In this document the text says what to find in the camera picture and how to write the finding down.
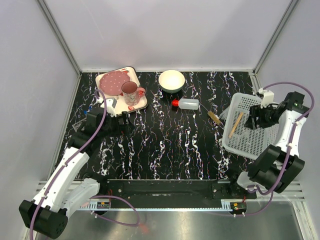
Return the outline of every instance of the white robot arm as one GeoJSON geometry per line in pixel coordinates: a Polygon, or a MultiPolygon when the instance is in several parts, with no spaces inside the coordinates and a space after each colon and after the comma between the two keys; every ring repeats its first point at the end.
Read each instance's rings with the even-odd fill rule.
{"type": "Polygon", "coordinates": [[[27,228],[31,227],[33,216],[36,214],[33,229],[51,239],[56,239],[64,231],[68,218],[83,203],[97,194],[107,194],[106,177],[94,172],[89,174],[90,178],[86,178],[76,189],[68,194],[67,191],[81,168],[100,148],[101,140],[104,137],[122,136],[133,130],[134,126],[128,119],[128,113],[122,112],[120,117],[116,116],[112,102],[113,99],[106,100],[109,114],[105,117],[101,127],[99,125],[103,119],[104,109],[101,107],[93,108],[87,113],[86,121],[70,138],[61,162],[46,185],[31,201],[22,201],[19,211],[27,228]]]}
{"type": "Polygon", "coordinates": [[[305,96],[298,92],[288,93],[284,101],[279,104],[273,102],[274,94],[270,90],[261,89],[259,95],[262,97],[262,102],[250,108],[249,118],[244,126],[255,130],[278,124],[278,133],[274,143],[270,144],[250,165],[248,173],[240,174],[237,184],[246,188],[249,178],[252,184],[256,182],[266,189],[273,189],[276,186],[274,191],[281,193],[305,165],[299,158],[298,143],[302,126],[308,117],[302,115],[309,108],[303,105],[305,96]],[[283,164],[285,171],[280,174],[281,170],[275,166],[275,162],[283,164]]]}
{"type": "MultiPolygon", "coordinates": [[[[46,185],[33,198],[34,204],[38,205],[42,196],[45,193],[48,185],[52,181],[57,171],[64,165],[64,162],[70,158],[78,149],[69,147],[65,150],[62,161],[56,167],[56,170],[47,181],[46,185]]],[[[60,209],[66,209],[66,216],[69,218],[83,203],[90,197],[96,195],[100,189],[100,183],[91,178],[86,178],[81,185],[67,194],[67,190],[75,179],[80,169],[89,160],[87,153],[78,153],[63,171],[59,174],[46,195],[41,207],[49,208],[51,211],[57,213],[60,209]]]]}

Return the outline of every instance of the mug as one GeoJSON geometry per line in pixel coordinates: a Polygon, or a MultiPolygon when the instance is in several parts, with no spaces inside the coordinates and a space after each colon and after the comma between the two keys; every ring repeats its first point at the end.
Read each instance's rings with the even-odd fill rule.
{"type": "Polygon", "coordinates": [[[146,95],[146,90],[142,87],[138,87],[138,85],[133,81],[125,82],[121,87],[124,101],[129,106],[137,105],[140,99],[146,95]]]}

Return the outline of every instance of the mug handle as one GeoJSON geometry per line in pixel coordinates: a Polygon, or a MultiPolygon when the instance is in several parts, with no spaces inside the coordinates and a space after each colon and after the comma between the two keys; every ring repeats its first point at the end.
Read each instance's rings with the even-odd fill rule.
{"type": "Polygon", "coordinates": [[[139,98],[142,98],[144,95],[146,95],[146,90],[143,87],[138,87],[137,91],[138,91],[139,98]]]}

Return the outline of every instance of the red bottle cap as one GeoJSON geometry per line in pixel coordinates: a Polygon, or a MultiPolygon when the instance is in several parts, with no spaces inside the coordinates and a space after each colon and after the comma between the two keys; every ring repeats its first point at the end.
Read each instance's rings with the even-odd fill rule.
{"type": "Polygon", "coordinates": [[[179,100],[175,99],[172,101],[172,106],[179,107],[179,100]]]}

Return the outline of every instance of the basket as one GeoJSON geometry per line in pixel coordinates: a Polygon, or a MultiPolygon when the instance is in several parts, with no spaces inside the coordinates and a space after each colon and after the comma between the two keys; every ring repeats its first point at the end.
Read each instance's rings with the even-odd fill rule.
{"type": "Polygon", "coordinates": [[[279,125],[256,130],[245,127],[248,120],[250,107],[261,103],[258,96],[236,93],[233,95],[222,136],[222,145],[233,154],[255,160],[270,144],[275,142],[279,125]],[[228,138],[237,118],[243,116],[231,138],[228,138]]]}

